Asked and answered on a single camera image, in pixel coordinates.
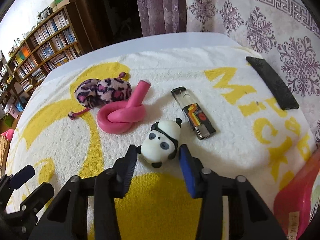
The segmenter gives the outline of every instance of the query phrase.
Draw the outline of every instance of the towel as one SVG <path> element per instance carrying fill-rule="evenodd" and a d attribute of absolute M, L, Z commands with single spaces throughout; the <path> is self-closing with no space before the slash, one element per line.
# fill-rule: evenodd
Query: towel
<path fill-rule="evenodd" d="M 7 173 L 26 164 L 36 175 L 10 200 L 19 204 L 42 182 L 55 194 L 72 175 L 96 176 L 125 155 L 130 144 L 141 145 L 153 123 L 182 119 L 179 144 L 221 176 L 244 175 L 272 210 L 273 201 L 305 164 L 316 144 L 300 109 L 283 111 L 246 56 L 261 57 L 243 47 L 170 49 L 92 62 L 79 71 L 41 85 L 23 111 L 11 142 Z M 141 79 L 151 88 L 143 101 L 147 115 L 126 133 L 112 135 L 97 125 L 98 108 L 70 120 L 68 112 L 83 107 L 73 97 L 89 78 L 129 73 L 134 90 Z M 171 95 L 184 86 L 197 98 L 216 134 L 198 140 Z M 116 200 L 122 239 L 195 239 L 201 200 L 186 190 L 178 158 L 154 169 L 138 157 L 129 193 Z M 224 204 L 223 239 L 228 239 Z M 88 234 L 93 239 L 93 200 L 89 199 Z"/>

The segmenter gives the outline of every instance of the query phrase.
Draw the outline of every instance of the panda eye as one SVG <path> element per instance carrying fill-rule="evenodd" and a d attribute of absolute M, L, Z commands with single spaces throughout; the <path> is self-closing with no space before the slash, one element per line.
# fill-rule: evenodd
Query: panda eye
<path fill-rule="evenodd" d="M 161 149 L 167 150 L 169 149 L 169 144 L 167 144 L 166 142 L 162 142 L 160 143 L 160 147 Z"/>
<path fill-rule="evenodd" d="M 155 137 L 156 137 L 156 135 L 154 133 L 150 133 L 149 134 L 149 139 L 150 140 L 153 140 Z"/>

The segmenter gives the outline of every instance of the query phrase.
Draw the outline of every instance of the white wall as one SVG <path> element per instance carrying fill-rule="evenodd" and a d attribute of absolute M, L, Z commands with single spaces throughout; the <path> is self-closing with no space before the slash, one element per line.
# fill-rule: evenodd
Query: white wall
<path fill-rule="evenodd" d="M 37 23 L 37 14 L 53 0 L 15 0 L 0 22 L 0 49 L 5 58 L 13 46 L 13 40 L 22 39 L 22 34 L 31 31 Z"/>

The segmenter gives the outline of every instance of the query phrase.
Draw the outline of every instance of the blue gripper pad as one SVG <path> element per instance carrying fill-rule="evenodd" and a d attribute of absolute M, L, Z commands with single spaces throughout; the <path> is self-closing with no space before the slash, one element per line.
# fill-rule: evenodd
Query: blue gripper pad
<path fill-rule="evenodd" d="M 200 198 L 202 195 L 200 185 L 202 163 L 191 156 L 186 144 L 182 144 L 179 148 L 179 162 L 188 193 L 192 198 Z"/>
<path fill-rule="evenodd" d="M 25 166 L 22 170 L 18 171 L 18 173 L 10 179 L 10 188 L 13 188 L 13 189 L 20 188 L 34 175 L 35 175 L 35 169 L 31 165 Z"/>

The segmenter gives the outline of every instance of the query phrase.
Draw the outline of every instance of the lighter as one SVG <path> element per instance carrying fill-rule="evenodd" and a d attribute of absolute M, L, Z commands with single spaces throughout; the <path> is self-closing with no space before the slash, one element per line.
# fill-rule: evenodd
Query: lighter
<path fill-rule="evenodd" d="M 185 87 L 175 88 L 171 91 L 171 94 L 187 115 L 191 127 L 196 132 L 199 140 L 208 138 L 216 132 L 208 117 L 196 103 L 196 99 Z"/>

